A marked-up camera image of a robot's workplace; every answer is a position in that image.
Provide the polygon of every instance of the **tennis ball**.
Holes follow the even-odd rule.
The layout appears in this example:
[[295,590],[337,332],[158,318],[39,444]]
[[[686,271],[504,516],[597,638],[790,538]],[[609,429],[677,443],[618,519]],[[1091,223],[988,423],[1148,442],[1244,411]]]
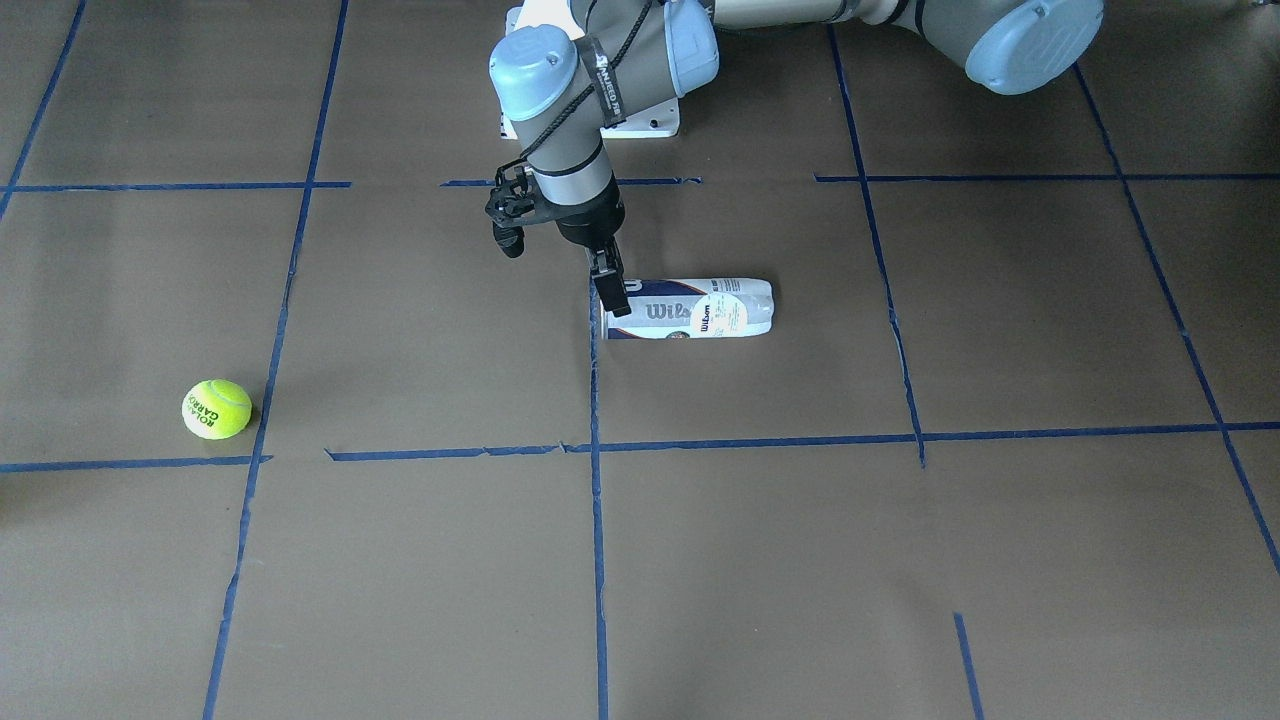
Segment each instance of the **tennis ball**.
[[182,421],[205,439],[224,439],[244,429],[253,402],[230,380],[205,380],[182,401]]

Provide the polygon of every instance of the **white cylindrical container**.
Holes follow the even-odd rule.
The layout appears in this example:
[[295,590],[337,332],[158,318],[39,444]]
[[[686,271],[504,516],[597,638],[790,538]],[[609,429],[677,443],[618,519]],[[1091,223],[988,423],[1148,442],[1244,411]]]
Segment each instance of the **white cylindrical container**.
[[773,286],[751,278],[627,281],[631,314],[600,313],[611,340],[751,337],[773,327]]

